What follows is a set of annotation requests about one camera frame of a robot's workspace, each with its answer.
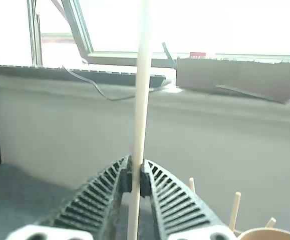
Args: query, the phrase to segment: gray carpet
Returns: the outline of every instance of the gray carpet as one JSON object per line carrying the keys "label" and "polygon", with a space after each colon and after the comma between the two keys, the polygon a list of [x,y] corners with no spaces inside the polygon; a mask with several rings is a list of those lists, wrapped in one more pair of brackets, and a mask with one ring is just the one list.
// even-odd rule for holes
{"label": "gray carpet", "polygon": [[[0,165],[0,240],[15,229],[42,219],[72,195],[68,188],[33,178],[15,166]],[[127,239],[127,220],[128,208],[122,206],[117,240]],[[139,221],[138,239],[154,239],[151,213],[141,210]]]}

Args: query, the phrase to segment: window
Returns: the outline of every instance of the window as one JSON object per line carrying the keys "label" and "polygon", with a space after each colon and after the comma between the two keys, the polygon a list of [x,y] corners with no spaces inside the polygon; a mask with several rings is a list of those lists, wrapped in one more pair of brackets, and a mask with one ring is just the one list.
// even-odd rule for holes
{"label": "window", "polygon": [[64,15],[61,14],[61,10],[63,11],[61,0],[39,0],[37,8],[40,17],[43,65],[56,68],[80,64],[82,60],[70,26],[64,12]]}
{"label": "window", "polygon": [[31,64],[27,1],[0,0],[0,65]]}
{"label": "window", "polygon": [[[90,63],[132,65],[138,48],[135,0],[62,0],[80,54]],[[189,52],[222,58],[290,60],[290,1],[153,1],[153,61],[170,67]]]}

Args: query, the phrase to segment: keyboard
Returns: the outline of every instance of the keyboard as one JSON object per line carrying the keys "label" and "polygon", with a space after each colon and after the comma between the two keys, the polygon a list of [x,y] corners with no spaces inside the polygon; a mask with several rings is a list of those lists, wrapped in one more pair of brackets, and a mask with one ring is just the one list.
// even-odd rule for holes
{"label": "keyboard", "polygon": [[[135,86],[136,83],[135,73],[80,69],[68,70],[82,77],[93,80],[98,84]],[[65,69],[62,68],[0,65],[0,75],[10,77],[83,82],[82,80],[70,75]],[[166,77],[163,75],[151,75],[149,87],[158,88],[162,85],[164,80],[166,80]]]}

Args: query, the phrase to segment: cable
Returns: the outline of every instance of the cable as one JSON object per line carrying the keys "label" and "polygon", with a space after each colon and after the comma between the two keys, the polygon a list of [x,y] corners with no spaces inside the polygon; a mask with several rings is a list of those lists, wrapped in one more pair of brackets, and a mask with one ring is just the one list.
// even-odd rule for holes
{"label": "cable", "polygon": [[235,87],[230,87],[230,86],[218,84],[218,85],[215,86],[215,88],[216,89],[229,90],[229,91],[232,91],[232,92],[235,92],[235,93],[243,94],[243,95],[254,97],[254,98],[257,98],[257,99],[263,99],[263,100],[267,100],[267,101],[273,101],[273,102],[280,103],[280,101],[278,101],[278,100],[276,100],[274,98],[271,98],[269,96],[264,96],[264,95],[257,94],[257,93],[254,93],[254,92],[252,93],[252,92],[249,92],[249,91],[244,91],[244,90],[241,90],[241,89],[235,88]]}
{"label": "cable", "polygon": [[[114,98],[114,97],[106,96],[106,95],[103,93],[103,91],[101,91],[101,89],[98,87],[98,85],[96,84],[95,81],[93,81],[93,80],[91,80],[91,79],[88,79],[88,78],[86,78],[86,77],[80,76],[80,75],[78,75],[78,74],[76,74],[76,73],[74,73],[74,72],[72,72],[72,71],[66,69],[64,66],[63,66],[62,68],[63,68],[64,70],[66,70],[69,74],[71,74],[72,76],[74,76],[75,78],[78,78],[78,79],[80,79],[80,80],[82,80],[82,81],[84,81],[84,82],[88,82],[88,83],[92,84],[92,85],[95,87],[95,89],[97,90],[97,92],[98,92],[101,96],[103,96],[105,99],[107,99],[107,100],[109,100],[109,101],[113,101],[113,102],[115,102],[115,101],[121,101],[121,100],[133,99],[133,98],[135,97],[134,94],[133,94],[133,95],[129,95],[129,96],[119,97],[119,98]],[[167,85],[167,84],[165,84],[165,85],[163,85],[163,86],[160,86],[160,87],[157,87],[157,88],[155,88],[155,89],[152,89],[152,90],[149,91],[149,93],[154,93],[154,92],[161,91],[161,90],[165,89],[166,85]]]}

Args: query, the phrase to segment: wooden stick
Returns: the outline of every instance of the wooden stick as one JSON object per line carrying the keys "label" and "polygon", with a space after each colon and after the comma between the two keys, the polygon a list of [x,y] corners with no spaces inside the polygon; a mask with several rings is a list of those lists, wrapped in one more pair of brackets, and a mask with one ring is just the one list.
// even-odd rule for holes
{"label": "wooden stick", "polygon": [[235,230],[235,226],[236,226],[236,219],[237,219],[237,215],[238,215],[240,197],[241,197],[241,193],[236,192],[235,198],[234,198],[234,205],[233,205],[233,209],[231,211],[231,216],[230,216],[230,221],[229,221],[229,226],[228,226],[229,229],[232,231]]}
{"label": "wooden stick", "polygon": [[140,166],[144,143],[151,67],[151,0],[141,0],[140,41],[137,59],[135,97],[135,136],[132,156],[132,192],[128,210],[128,240],[137,240],[140,204]]}
{"label": "wooden stick", "polygon": [[192,190],[194,193],[196,192],[195,191],[195,182],[194,182],[194,178],[190,178],[189,179],[189,188],[190,188],[190,190]]}
{"label": "wooden stick", "polygon": [[265,228],[271,228],[271,227],[273,227],[275,225],[275,223],[276,223],[276,219],[275,218],[270,218],[270,220],[266,224]]}

